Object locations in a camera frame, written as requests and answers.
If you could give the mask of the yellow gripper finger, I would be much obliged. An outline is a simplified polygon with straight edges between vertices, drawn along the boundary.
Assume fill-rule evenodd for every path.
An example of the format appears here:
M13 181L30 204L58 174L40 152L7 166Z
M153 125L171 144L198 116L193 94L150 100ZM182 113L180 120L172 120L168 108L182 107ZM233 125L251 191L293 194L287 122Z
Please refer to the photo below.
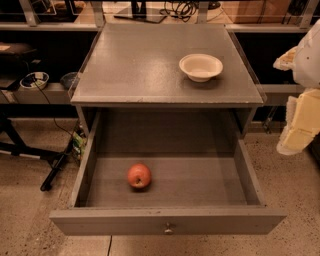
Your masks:
M301 153L320 133L320 90L306 89L298 97L289 96L286 104L286 126L277 152L283 155Z
M273 63L273 67L282 70L288 71L294 69L294 59L296 56L297 47L292 47L287 52L278 57Z

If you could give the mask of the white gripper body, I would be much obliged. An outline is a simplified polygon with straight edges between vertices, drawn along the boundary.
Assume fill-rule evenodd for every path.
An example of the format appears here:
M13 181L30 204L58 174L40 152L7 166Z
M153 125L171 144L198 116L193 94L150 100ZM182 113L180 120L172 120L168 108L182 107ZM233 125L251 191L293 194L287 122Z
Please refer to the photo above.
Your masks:
M294 56L294 81L306 88L320 88L320 20L299 42Z

